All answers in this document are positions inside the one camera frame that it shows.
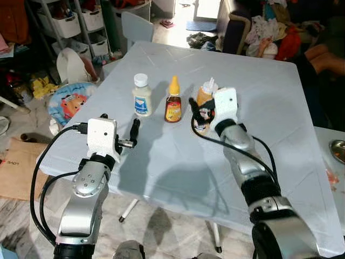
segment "white table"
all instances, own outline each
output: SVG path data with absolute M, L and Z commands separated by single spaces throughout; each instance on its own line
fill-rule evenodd
M 198 88 L 214 77 L 220 87 L 237 89 L 240 121 L 271 147 L 282 194 L 306 220 L 320 253 L 333 256 L 345 251 L 295 65 L 137 42 L 69 125 L 107 113 L 118 121 L 118 134 L 129 137 L 135 118 L 131 90 L 136 73 L 148 75 L 156 110 L 141 119 L 138 145 L 125 150 L 121 165 L 114 168 L 111 192 L 250 234 L 247 205 L 222 146 L 198 138 L 190 129 L 188 98 L 196 97 Z M 182 120 L 169 124 L 163 119 L 165 98 L 175 74 L 181 85 Z M 269 164 L 264 149 L 260 145 L 257 149 Z M 66 133 L 48 152 L 41 169 L 51 175 L 74 171 L 86 152 L 86 136 Z
M 345 235 L 345 165 L 338 162 L 331 154 L 329 143 L 333 140 L 345 140 L 345 132 L 332 129 L 315 127 L 323 159 L 328 167 L 339 179 L 334 185 L 336 188 L 332 194 L 338 211 L 343 235 Z

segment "tiled floor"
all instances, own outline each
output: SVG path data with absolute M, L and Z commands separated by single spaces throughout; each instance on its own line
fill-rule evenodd
M 186 37 L 196 33 L 185 29 L 185 22 L 192 18 L 193 6 L 177 7 L 175 26 L 166 29 L 154 19 L 154 42 L 189 47 Z M 0 106 L 0 115 L 9 117 L 11 125 L 5 136 L 0 136 L 0 158 L 10 137 L 22 133 L 35 133 L 40 141 L 51 138 L 48 130 L 46 100 L 34 100 L 29 104 L 32 112 L 20 114 L 8 106 Z M 59 219 L 69 197 L 70 183 L 59 180 L 47 194 L 45 211 L 48 224 L 56 233 Z M 141 242 L 148 259 L 192 258 L 201 252 L 217 254 L 213 245 L 210 224 L 203 219 L 169 212 L 146 202 L 139 202 L 124 223 L 118 222 L 131 198 L 109 194 L 103 205 L 103 220 L 94 258 L 111 259 L 117 246 L 125 240 Z M 0 198 L 0 243 L 17 252 L 19 258 L 52 258 L 53 247 L 43 238 L 30 220 L 30 206 L 27 201 Z M 221 227 L 223 252 L 221 258 L 252 258 L 251 238 L 234 230 Z

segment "table leg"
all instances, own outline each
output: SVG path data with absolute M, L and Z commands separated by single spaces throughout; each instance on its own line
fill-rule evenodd
M 215 236 L 216 251 L 217 251 L 217 253 L 221 253 L 222 252 L 222 246 L 220 245 L 220 236 L 219 236 L 218 224 L 213 222 L 212 223 L 212 229 L 213 229 L 213 234 Z
M 137 204 L 139 200 L 137 199 L 133 199 L 133 201 L 131 201 L 130 205 L 127 207 L 127 209 L 125 210 L 125 212 L 122 214 L 122 216 L 119 218 L 120 222 L 123 222 L 125 220 L 125 218 L 128 216 L 128 214 L 130 213 L 130 211 L 134 208 L 134 206 Z

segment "cable connector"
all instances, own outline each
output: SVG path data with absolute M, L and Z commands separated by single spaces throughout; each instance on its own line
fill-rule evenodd
M 77 133 L 80 134 L 87 134 L 87 123 L 86 122 L 78 122 L 73 125 L 73 129 L 77 130 Z

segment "yellow bottle cap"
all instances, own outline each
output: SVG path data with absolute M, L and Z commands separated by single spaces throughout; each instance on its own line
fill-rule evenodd
M 169 93 L 172 95 L 180 94 L 180 85 L 178 84 L 177 76 L 173 76 L 169 85 Z

